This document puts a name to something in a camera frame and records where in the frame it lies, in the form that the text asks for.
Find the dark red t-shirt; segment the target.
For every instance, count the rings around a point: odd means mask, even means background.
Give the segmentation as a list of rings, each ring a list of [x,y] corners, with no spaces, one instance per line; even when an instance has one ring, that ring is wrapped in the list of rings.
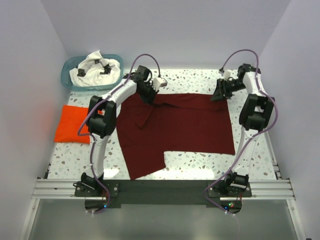
[[[166,151],[236,153],[228,103],[208,94],[158,94],[152,105],[134,94],[121,104],[116,131],[131,180],[164,169]]]

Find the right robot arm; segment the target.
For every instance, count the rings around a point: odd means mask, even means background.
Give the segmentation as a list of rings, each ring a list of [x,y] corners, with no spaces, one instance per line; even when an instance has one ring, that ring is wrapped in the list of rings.
[[[250,189],[250,161],[257,139],[269,125],[275,102],[264,90],[260,69],[246,63],[238,67],[237,78],[225,72],[223,78],[216,81],[216,89],[210,100],[228,100],[240,90],[246,90],[247,97],[238,118],[241,133],[235,160],[230,170],[208,186],[209,192],[217,191],[226,196],[239,195]]]

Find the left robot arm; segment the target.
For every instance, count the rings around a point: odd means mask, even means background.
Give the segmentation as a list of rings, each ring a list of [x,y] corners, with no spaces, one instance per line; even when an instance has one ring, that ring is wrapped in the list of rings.
[[[87,116],[78,130],[78,135],[82,137],[85,135],[81,133],[82,127],[88,127],[89,170],[83,172],[80,181],[73,184],[75,196],[110,196],[107,186],[103,184],[104,155],[109,137],[116,128],[117,108],[134,94],[139,94],[145,103],[152,104],[159,92],[152,76],[149,68],[140,65],[108,93],[91,97]]]

